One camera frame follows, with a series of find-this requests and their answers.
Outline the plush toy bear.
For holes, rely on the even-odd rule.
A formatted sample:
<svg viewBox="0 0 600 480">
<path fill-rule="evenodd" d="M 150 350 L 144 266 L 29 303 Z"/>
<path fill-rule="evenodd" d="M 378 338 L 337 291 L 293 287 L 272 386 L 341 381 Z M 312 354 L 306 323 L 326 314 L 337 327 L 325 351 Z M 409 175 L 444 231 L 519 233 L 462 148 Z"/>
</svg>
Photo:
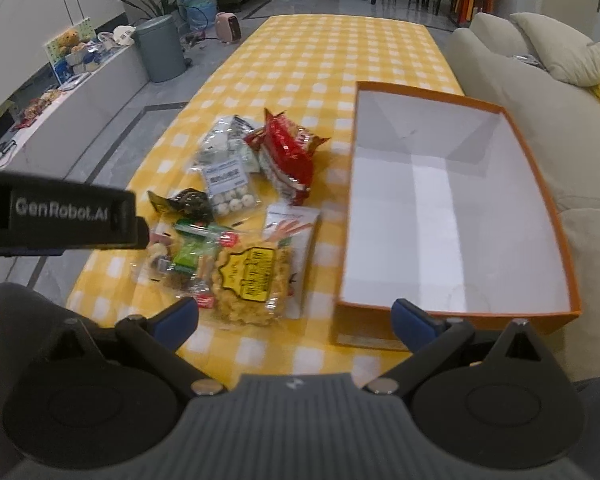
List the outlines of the plush toy bear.
<svg viewBox="0 0 600 480">
<path fill-rule="evenodd" d="M 68 55 L 72 49 L 81 42 L 80 34 L 75 29 L 69 29 L 57 38 L 58 53 L 60 56 Z"/>
</svg>

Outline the white tv cabinet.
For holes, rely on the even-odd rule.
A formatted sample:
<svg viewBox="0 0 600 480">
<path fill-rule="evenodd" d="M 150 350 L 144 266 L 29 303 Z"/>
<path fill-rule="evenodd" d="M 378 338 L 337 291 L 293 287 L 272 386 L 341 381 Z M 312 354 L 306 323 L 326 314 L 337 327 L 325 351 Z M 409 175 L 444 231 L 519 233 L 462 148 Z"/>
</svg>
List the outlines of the white tv cabinet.
<svg viewBox="0 0 600 480">
<path fill-rule="evenodd" d="M 32 126 L 5 141 L 0 170 L 65 176 L 147 81 L 137 47 L 119 50 L 76 88 L 61 93 Z"/>
</svg>

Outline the grey green trash bin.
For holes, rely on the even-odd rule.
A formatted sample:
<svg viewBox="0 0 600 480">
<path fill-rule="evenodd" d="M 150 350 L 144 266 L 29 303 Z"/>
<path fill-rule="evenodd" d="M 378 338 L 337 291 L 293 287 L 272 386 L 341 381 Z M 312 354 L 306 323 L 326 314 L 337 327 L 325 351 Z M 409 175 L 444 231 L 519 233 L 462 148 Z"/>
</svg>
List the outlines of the grey green trash bin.
<svg viewBox="0 0 600 480">
<path fill-rule="evenodd" d="M 168 81 L 186 71 L 180 36 L 172 15 L 144 21 L 134 30 L 132 38 L 152 82 Z"/>
</svg>

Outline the white green snack bag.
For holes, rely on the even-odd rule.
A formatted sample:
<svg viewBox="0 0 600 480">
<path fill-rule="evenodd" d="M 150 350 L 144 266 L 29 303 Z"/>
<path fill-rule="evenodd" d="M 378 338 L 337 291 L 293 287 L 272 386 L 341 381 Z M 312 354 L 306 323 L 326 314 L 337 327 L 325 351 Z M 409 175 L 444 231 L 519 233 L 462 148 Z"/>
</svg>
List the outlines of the white green snack bag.
<svg viewBox="0 0 600 480">
<path fill-rule="evenodd" d="M 237 157 L 247 172 L 257 174 L 260 165 L 254 151 L 246 143 L 246 137 L 261 127 L 260 122 L 239 115 L 220 117 L 198 141 L 190 169 L 198 171 Z"/>
</svg>

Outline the beige sofa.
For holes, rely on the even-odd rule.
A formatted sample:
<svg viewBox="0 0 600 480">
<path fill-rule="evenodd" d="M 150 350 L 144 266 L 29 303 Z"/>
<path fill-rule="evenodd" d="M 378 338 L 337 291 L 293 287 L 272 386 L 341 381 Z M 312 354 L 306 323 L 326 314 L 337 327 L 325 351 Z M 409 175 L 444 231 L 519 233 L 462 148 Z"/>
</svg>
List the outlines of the beige sofa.
<svg viewBox="0 0 600 480">
<path fill-rule="evenodd" d="M 505 107 L 550 188 L 576 269 L 582 313 L 548 340 L 574 380 L 600 376 L 600 101 L 547 71 L 510 18 L 486 13 L 444 51 L 463 91 Z"/>
</svg>

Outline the yellow cracker bag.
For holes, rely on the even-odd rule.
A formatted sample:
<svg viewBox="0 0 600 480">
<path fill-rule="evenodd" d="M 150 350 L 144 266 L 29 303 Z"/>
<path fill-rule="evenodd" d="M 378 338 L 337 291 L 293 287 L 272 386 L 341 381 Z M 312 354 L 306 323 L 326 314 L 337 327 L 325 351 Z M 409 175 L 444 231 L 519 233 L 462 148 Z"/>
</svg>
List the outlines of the yellow cracker bag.
<svg viewBox="0 0 600 480">
<path fill-rule="evenodd" d="M 292 250 L 265 240 L 221 247 L 211 272 L 215 309 L 223 321 L 267 326 L 285 310 Z"/>
</svg>

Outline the white shrimp snack bag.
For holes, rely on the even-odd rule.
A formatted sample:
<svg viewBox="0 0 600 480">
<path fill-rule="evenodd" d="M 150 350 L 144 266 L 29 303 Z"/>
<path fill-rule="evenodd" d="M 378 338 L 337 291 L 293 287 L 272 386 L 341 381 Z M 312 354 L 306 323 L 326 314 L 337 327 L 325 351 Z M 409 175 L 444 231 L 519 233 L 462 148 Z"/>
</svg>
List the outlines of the white shrimp snack bag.
<svg viewBox="0 0 600 480">
<path fill-rule="evenodd" d="M 314 233 L 320 218 L 315 208 L 275 203 L 268 206 L 264 220 L 264 234 L 276 235 L 291 248 L 290 277 L 285 316 L 296 320 L 302 317 L 304 278 L 312 255 Z"/>
</svg>

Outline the red snack bag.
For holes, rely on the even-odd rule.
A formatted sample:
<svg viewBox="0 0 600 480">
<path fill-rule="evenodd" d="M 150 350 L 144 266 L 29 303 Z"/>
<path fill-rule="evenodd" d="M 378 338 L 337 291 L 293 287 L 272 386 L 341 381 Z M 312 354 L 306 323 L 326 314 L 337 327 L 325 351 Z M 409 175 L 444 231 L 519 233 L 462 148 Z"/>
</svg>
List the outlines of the red snack bag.
<svg viewBox="0 0 600 480">
<path fill-rule="evenodd" d="M 302 206 L 310 196 L 313 156 L 329 138 L 299 126 L 285 112 L 264 109 L 264 125 L 246 137 L 257 156 L 261 171 L 278 197 L 291 206 Z"/>
</svg>

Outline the blue water jug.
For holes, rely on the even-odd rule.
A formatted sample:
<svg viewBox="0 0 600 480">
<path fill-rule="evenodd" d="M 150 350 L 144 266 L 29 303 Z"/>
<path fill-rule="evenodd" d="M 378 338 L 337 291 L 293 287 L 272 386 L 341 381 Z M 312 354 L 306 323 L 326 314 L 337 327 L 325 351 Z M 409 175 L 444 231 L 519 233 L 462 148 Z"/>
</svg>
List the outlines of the blue water jug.
<svg viewBox="0 0 600 480">
<path fill-rule="evenodd" d="M 218 13 L 216 0 L 181 0 L 181 9 L 191 32 L 205 32 L 214 25 Z"/>
</svg>

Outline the potted plant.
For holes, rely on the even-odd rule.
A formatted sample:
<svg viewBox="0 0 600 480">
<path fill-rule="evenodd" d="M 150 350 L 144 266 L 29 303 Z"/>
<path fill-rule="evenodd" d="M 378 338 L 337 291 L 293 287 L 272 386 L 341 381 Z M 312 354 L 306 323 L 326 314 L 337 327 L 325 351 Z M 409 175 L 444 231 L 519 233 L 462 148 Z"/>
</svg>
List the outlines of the potted plant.
<svg viewBox="0 0 600 480">
<path fill-rule="evenodd" d="M 178 10 L 180 0 L 118 0 L 140 12 L 145 20 L 170 15 Z"/>
</svg>

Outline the beige cushion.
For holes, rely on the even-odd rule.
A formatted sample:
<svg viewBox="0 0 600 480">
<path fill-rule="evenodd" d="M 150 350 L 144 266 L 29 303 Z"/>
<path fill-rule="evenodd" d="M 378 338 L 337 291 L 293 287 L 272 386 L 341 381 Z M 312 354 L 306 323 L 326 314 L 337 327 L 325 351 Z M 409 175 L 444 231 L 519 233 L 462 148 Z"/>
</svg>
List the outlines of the beige cushion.
<svg viewBox="0 0 600 480">
<path fill-rule="evenodd" d="M 554 79 L 580 88 L 600 84 L 600 42 L 543 14 L 519 12 L 509 18 L 528 37 Z"/>
</svg>

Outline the clear bag white balls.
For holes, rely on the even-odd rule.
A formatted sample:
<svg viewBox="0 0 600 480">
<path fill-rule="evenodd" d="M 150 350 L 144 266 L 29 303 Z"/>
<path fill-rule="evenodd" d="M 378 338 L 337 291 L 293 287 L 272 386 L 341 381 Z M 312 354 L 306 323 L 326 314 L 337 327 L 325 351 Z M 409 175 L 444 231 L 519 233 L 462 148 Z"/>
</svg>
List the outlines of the clear bag white balls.
<svg viewBox="0 0 600 480">
<path fill-rule="evenodd" d="M 260 205 L 250 174 L 239 157 L 202 165 L 198 171 L 216 221 L 243 217 Z"/>
</svg>

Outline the dark green snack packet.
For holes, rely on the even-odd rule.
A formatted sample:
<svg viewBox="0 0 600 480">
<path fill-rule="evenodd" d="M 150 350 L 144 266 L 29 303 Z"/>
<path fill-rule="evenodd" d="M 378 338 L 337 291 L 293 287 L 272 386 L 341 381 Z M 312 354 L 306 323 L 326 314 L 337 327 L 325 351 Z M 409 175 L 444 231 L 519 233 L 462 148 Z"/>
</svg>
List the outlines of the dark green snack packet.
<svg viewBox="0 0 600 480">
<path fill-rule="evenodd" d="M 210 223 L 213 220 L 208 195 L 196 188 L 186 188 L 172 197 L 163 197 L 152 191 L 148 191 L 147 196 L 159 214 L 179 214 L 193 222 Z"/>
</svg>

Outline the pink space heater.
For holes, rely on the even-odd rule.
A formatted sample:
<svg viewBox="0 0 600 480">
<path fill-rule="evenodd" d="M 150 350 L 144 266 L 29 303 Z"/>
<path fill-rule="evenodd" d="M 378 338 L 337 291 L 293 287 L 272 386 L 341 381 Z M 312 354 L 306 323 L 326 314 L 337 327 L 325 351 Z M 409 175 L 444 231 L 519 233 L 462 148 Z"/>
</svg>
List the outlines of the pink space heater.
<svg viewBox="0 0 600 480">
<path fill-rule="evenodd" d="M 215 15 L 216 36 L 226 44 L 236 44 L 242 40 L 242 29 L 234 13 L 219 12 Z"/>
</svg>

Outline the orange cardboard box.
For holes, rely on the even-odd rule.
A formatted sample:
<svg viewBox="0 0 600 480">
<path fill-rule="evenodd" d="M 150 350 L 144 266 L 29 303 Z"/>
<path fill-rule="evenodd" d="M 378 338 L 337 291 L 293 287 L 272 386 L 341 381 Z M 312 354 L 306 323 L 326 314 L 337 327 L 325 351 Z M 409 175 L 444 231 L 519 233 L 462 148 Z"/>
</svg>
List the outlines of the orange cardboard box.
<svg viewBox="0 0 600 480">
<path fill-rule="evenodd" d="M 582 311 L 550 190 L 499 105 L 356 86 L 346 228 L 330 336 L 396 350 L 398 299 L 435 318 L 549 334 Z"/>
</svg>

